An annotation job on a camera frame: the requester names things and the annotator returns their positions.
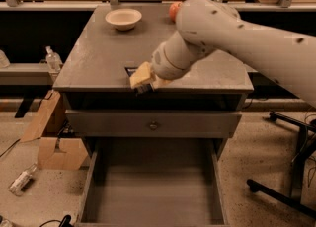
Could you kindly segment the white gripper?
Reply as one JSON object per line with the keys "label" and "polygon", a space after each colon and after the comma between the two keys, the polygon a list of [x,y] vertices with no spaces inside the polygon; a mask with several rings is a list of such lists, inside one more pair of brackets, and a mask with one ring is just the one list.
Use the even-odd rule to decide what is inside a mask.
{"label": "white gripper", "polygon": [[171,80],[182,78],[194,63],[212,53],[212,47],[191,44],[175,31],[152,53],[151,63],[143,62],[130,76],[130,87],[136,89],[151,83],[154,90],[162,88]]}

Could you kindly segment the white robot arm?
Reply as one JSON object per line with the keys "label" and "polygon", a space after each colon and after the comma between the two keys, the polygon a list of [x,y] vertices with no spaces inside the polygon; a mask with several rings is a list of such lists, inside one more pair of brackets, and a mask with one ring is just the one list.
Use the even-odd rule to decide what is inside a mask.
{"label": "white robot arm", "polygon": [[244,21],[234,8],[211,0],[186,0],[175,23],[174,33],[129,78],[131,88],[159,88],[222,50],[316,107],[316,37]]}

